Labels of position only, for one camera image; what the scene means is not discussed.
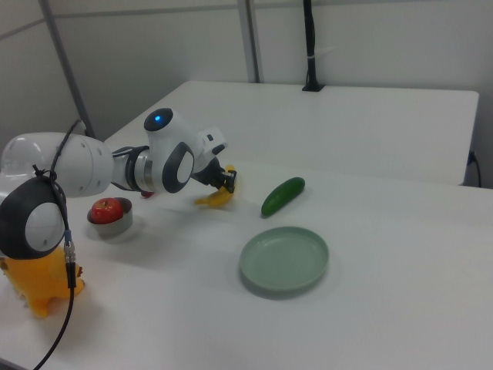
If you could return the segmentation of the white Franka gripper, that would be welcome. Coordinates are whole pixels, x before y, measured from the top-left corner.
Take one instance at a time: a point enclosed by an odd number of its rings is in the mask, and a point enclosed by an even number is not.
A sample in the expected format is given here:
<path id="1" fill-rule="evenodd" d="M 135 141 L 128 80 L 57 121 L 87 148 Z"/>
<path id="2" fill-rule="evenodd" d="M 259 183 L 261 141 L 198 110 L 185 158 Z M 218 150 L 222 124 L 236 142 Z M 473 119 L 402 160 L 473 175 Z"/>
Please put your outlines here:
<path id="1" fill-rule="evenodd" d="M 196 180 L 203 185 L 234 193 L 236 171 L 224 170 L 216 156 L 228 147 L 225 136 L 216 126 L 197 133 L 192 148 L 194 155 L 193 172 Z"/>

